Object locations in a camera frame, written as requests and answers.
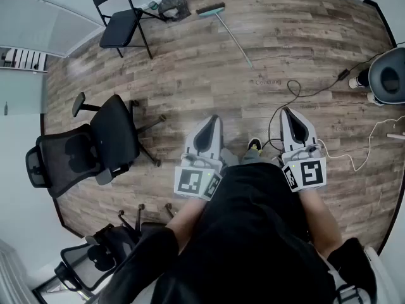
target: shoe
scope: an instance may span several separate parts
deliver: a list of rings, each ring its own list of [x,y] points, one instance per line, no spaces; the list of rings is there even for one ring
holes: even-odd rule
[[[259,153],[261,153],[261,152],[262,152],[262,149],[261,149],[261,141],[260,141],[260,138],[258,138],[258,137],[252,138],[252,139],[249,141],[249,144],[247,145],[247,149],[248,149],[248,150],[250,150],[250,149],[256,149],[256,150],[259,151]]]
[[[356,88],[367,88],[365,86],[363,86],[362,84],[359,83],[357,77],[355,78],[351,78],[349,80],[349,87],[352,89],[356,89]]]
[[[377,106],[383,106],[383,105],[384,105],[384,104],[381,103],[379,100],[375,99],[375,96],[374,96],[374,94],[373,94],[372,92],[369,92],[369,93],[367,94],[367,100],[368,100],[369,102],[373,103],[374,105],[377,105]]]

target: broom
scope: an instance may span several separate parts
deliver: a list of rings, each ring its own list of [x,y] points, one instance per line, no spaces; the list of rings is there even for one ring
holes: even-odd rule
[[[228,26],[225,25],[225,23],[223,22],[223,20],[221,19],[221,17],[219,16],[219,12],[225,9],[225,3],[217,3],[217,4],[213,4],[212,6],[208,6],[208,7],[204,7],[201,9],[196,10],[197,15],[199,15],[200,17],[207,17],[207,16],[211,16],[211,15],[215,15],[218,17],[218,19],[222,22],[222,25],[227,29],[228,33],[231,35],[231,37],[234,39],[236,45],[238,45],[238,48],[241,50],[241,52],[243,53],[243,55],[245,56],[245,59],[247,61],[247,64],[249,64],[249,66],[253,69],[253,65],[252,62],[250,61],[250,59],[247,57],[245,51],[242,49],[242,47],[239,45],[238,41],[236,40],[235,36],[231,33],[231,31],[229,30]]]

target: floor plank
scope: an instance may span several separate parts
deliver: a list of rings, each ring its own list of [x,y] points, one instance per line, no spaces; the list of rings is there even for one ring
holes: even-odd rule
[[[196,15],[196,9],[219,1],[226,4],[221,17],[254,70],[216,18]],[[242,156],[250,137],[266,140],[273,112],[292,99],[287,90],[290,79],[301,83],[302,94],[310,94],[330,85],[343,69],[391,48],[377,11],[356,0],[188,2],[192,15],[181,22],[142,22],[153,60],[138,48],[125,49],[121,59],[115,50],[101,49],[99,37],[71,58],[49,60],[46,134],[73,129],[92,118],[93,113],[86,111],[72,118],[72,104],[80,91],[89,103],[100,106],[113,94],[125,101],[138,100],[137,126],[161,113],[168,118],[140,136],[145,147],[162,159],[161,168],[141,156],[110,185],[98,186],[87,179],[58,199],[66,224],[82,234],[93,234],[109,222],[119,224],[116,214],[121,209],[135,222],[140,203],[146,205],[144,220],[166,222],[164,205],[171,202],[179,208],[184,201],[173,194],[173,168],[186,135],[198,121],[215,113],[221,116],[225,144]],[[137,32],[133,41],[139,39]],[[367,155],[367,137],[375,122],[404,113],[400,106],[370,104],[366,93],[351,90],[345,80],[329,91],[298,99],[291,107],[314,123],[331,155],[349,153],[358,167]],[[278,137],[279,128],[276,117],[270,135]],[[385,134],[403,130],[403,123],[378,127],[369,160],[357,173],[347,158],[328,159],[328,184],[320,193],[345,238],[356,236],[375,248],[381,243],[404,165],[404,144]],[[267,147],[263,155],[276,153]]]

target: chair seat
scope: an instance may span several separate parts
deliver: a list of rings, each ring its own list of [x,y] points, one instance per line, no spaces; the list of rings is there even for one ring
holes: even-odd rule
[[[123,48],[127,46],[137,28],[135,13],[132,9],[114,13],[100,40],[101,48]]]
[[[121,97],[110,97],[90,122],[104,168],[130,165],[139,156],[138,135]]]

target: black cable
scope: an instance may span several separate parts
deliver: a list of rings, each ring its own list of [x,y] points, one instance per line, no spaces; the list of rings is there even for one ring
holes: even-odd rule
[[[290,82],[297,82],[297,83],[298,83],[298,87],[299,87],[299,88],[298,88],[298,94],[295,94],[294,91],[291,90]],[[282,106],[278,107],[278,108],[276,109],[276,111],[273,113],[273,116],[271,116],[271,119],[270,119],[270,121],[268,122],[268,131],[267,131],[268,140],[267,140],[267,142],[264,143],[264,145],[261,147],[261,149],[263,149],[263,148],[266,146],[267,143],[270,143],[270,145],[273,146],[275,149],[281,151],[281,149],[276,148],[276,147],[271,143],[271,139],[270,139],[270,124],[271,124],[271,121],[273,120],[273,118],[274,118],[274,116],[276,115],[276,112],[277,112],[278,110],[280,110],[280,109],[283,108],[283,107],[288,106],[289,104],[291,104],[291,103],[293,103],[295,100],[297,100],[297,98],[299,97],[299,94],[301,93],[301,84],[300,84],[297,80],[289,80],[289,81],[287,82],[287,88],[288,88],[289,91],[295,96],[295,98],[294,98],[292,101],[289,101],[288,103],[285,103],[285,104],[283,104]]]
[[[397,46],[400,45],[400,44],[405,44],[405,42],[397,43]],[[347,75],[351,72],[351,70],[357,68],[357,67],[358,67],[359,65],[361,65],[361,64],[365,64],[365,63],[370,62],[370,61],[371,61],[373,58],[375,58],[376,56],[379,56],[379,55],[384,54],[384,53],[386,53],[386,52],[378,53],[378,54],[372,56],[371,58],[369,58],[367,61],[357,63],[354,67],[352,67],[352,68],[351,68],[350,70],[348,70],[348,71],[347,71],[347,70],[344,70],[344,72],[347,72],[347,74],[346,74],[345,76],[343,76],[342,78],[340,78],[340,76],[343,74],[343,72],[342,72],[341,74],[339,74],[339,76],[337,77],[337,79],[336,79],[331,85],[328,85],[327,87],[322,88],[322,89],[316,91],[316,92],[313,93],[313,94],[307,94],[307,95],[305,95],[305,96],[300,96],[300,93],[301,93],[301,84],[300,84],[297,80],[289,80],[289,81],[287,82],[287,88],[288,88],[288,90],[295,96],[295,98],[294,98],[292,101],[289,101],[288,103],[283,104],[282,106],[278,107],[278,108],[275,110],[275,112],[273,113],[273,116],[271,116],[270,121],[268,122],[268,140],[264,143],[264,145],[261,147],[261,149],[264,149],[265,146],[267,145],[267,143],[270,143],[270,145],[273,146],[273,148],[275,148],[276,150],[278,150],[278,151],[281,152],[281,149],[276,148],[276,147],[273,145],[273,143],[271,143],[271,141],[281,141],[281,139],[270,139],[270,125],[271,125],[271,121],[273,120],[273,118],[274,118],[274,116],[276,115],[276,112],[277,112],[278,110],[280,110],[281,108],[284,108],[284,107],[288,106],[289,104],[293,103],[295,100],[297,100],[297,98],[312,97],[312,96],[315,96],[315,95],[319,94],[319,93],[322,92],[322,91],[325,91],[325,90],[328,90],[328,89],[332,88],[338,81],[343,80],[344,78],[346,78]],[[291,89],[291,87],[290,87],[290,82],[296,82],[296,83],[298,83],[299,88],[298,88],[298,93],[297,93],[297,94]]]
[[[378,53],[378,54],[372,56],[371,58],[369,58],[367,61],[357,63],[354,67],[352,67],[352,68],[349,70],[349,72],[350,72],[351,70],[354,70],[355,68],[357,68],[360,64],[368,63],[368,62],[370,62],[373,58],[375,58],[376,56],[382,55],[382,54],[384,54],[384,53],[386,53],[386,52]]]

